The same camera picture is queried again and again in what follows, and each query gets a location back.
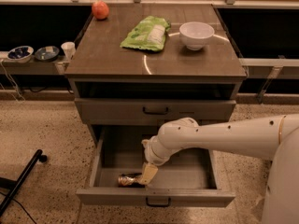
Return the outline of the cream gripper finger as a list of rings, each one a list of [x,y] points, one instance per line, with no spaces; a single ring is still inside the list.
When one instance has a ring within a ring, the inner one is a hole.
[[[141,176],[137,179],[137,182],[141,185],[148,185],[150,181],[155,177],[158,172],[158,167],[145,162],[142,167]]]

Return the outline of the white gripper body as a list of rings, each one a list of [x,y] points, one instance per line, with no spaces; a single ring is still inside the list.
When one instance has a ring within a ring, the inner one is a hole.
[[[150,139],[143,139],[141,144],[144,148],[146,161],[156,166],[162,166],[175,153],[173,148],[163,145],[158,136],[152,136]]]

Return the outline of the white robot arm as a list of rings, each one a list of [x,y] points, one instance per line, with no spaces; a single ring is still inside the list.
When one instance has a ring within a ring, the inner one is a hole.
[[[141,184],[148,184],[158,167],[187,148],[205,148],[272,162],[262,224],[299,224],[299,115],[280,115],[200,126],[192,118],[162,125],[142,142],[146,163]]]

